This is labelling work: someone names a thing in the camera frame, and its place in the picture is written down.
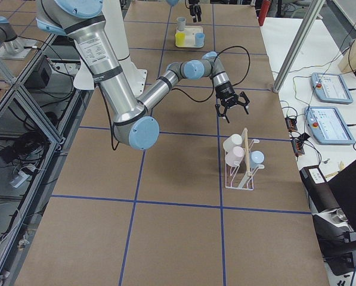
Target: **white table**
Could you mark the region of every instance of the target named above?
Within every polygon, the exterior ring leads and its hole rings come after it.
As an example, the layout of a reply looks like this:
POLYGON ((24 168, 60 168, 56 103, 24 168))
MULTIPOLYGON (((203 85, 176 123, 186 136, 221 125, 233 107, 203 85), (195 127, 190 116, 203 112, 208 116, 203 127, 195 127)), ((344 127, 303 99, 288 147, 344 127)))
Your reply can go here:
MULTIPOLYGON (((270 58, 270 65, 274 77, 277 77, 277 72, 280 70, 301 21, 301 19, 291 18, 266 18, 264 25, 261 27, 261 32, 264 38, 267 54, 270 58)), ((316 20, 291 68, 291 71, 299 70, 308 66, 322 66, 329 61, 332 61, 332 59, 338 55, 340 55, 339 49, 334 43, 334 40, 327 31, 325 25, 321 20, 316 20)), ((282 107, 287 106, 286 102, 283 102, 287 101, 291 107, 297 110, 298 114, 303 114, 307 104, 295 99, 293 78, 295 76, 310 76, 313 72, 324 73, 326 70, 328 73, 339 74, 341 72, 338 69, 338 63, 341 59, 342 56, 323 67, 311 67, 308 69, 302 69, 301 71, 289 73, 279 92, 280 100, 282 100, 282 107)), ((344 74, 343 78, 345 79, 348 88, 356 88, 356 77, 353 73, 344 74)), ((319 101, 315 95, 312 97, 310 78, 296 78, 295 83, 297 97, 301 100, 310 102, 312 106, 337 106, 347 124, 356 123, 356 91, 351 91, 354 99, 352 104, 331 104, 319 101)), ((283 109, 284 115, 286 115, 287 110, 288 108, 283 109)), ((294 111, 289 110, 289 115, 294 115, 294 111)), ((311 135, 308 127, 304 129, 304 122, 305 116, 299 116, 297 122, 299 132, 303 133, 305 130, 307 134, 311 135)), ((350 131, 356 138, 356 126, 350 127, 350 131)), ((312 142, 316 149, 318 149, 322 154, 322 160, 327 160, 328 158, 330 159, 328 163, 320 164, 320 169, 325 175, 338 171, 339 162, 342 161, 344 165, 347 166, 356 159, 356 151, 354 151, 352 145, 320 145, 313 138, 310 138, 309 141, 312 142)), ((316 152, 312 148, 305 146, 304 150, 305 155, 299 156, 298 158, 299 170, 304 166, 315 165, 318 163, 316 152)), ((326 268, 328 269, 330 285, 337 285, 340 280, 346 280, 346 286, 350 284, 350 278, 334 276, 330 268, 328 268, 328 266, 326 266, 326 268)), ((354 278, 354 286, 356 286, 356 276, 354 278)))

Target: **yellow cup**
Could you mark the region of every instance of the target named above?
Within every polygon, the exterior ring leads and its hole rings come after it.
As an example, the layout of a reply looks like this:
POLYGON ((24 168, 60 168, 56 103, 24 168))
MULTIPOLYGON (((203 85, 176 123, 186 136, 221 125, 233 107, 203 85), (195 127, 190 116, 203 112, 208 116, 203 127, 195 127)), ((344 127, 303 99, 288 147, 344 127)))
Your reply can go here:
POLYGON ((175 44, 176 46, 184 46, 185 34, 178 32, 175 34, 175 44))

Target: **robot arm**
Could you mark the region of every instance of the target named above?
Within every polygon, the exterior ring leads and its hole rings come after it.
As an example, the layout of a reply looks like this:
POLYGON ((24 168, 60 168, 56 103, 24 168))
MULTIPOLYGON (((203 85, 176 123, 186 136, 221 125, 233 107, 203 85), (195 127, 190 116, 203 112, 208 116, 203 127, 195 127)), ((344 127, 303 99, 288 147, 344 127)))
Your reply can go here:
POLYGON ((3 42, 7 53, 12 55, 24 50, 21 39, 16 35, 10 22, 3 16, 0 16, 0 42, 3 42))
POLYGON ((154 145, 159 136, 159 125, 147 114, 181 79, 210 77, 216 88, 216 96, 226 108, 223 113, 218 111, 219 116, 225 116, 227 108, 238 104, 238 96, 214 52, 201 60, 171 64, 165 74, 137 100, 104 31, 106 21, 101 12, 102 6, 102 0, 89 3, 78 0, 37 0, 36 19, 40 29, 67 35, 79 45, 94 82, 100 86, 114 111, 113 129, 119 142, 139 150, 154 145))

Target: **light blue cup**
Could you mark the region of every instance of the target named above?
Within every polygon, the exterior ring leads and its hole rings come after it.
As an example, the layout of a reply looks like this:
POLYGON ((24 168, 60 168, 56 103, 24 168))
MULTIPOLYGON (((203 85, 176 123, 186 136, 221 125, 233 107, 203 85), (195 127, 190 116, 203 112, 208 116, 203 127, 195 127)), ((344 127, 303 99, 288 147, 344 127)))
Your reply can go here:
POLYGON ((204 46, 204 33, 196 33, 195 34, 195 46, 204 46))
POLYGON ((258 164, 261 164, 264 162, 264 154, 260 151, 253 151, 249 155, 249 165, 251 169, 254 169, 257 167, 258 164))

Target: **white tray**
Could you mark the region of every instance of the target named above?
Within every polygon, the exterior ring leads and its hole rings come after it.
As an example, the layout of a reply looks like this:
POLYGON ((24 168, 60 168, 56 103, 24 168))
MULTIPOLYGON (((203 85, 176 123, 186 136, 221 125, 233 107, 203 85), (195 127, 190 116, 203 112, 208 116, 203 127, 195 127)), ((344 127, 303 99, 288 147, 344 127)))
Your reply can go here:
POLYGON ((175 46, 177 46, 178 48, 203 48, 204 47, 204 44, 201 46, 195 46, 195 34, 203 33, 203 27, 186 26, 184 28, 184 31, 178 31, 177 29, 177 32, 183 32, 185 34, 183 46, 178 46, 177 42, 175 41, 175 46))

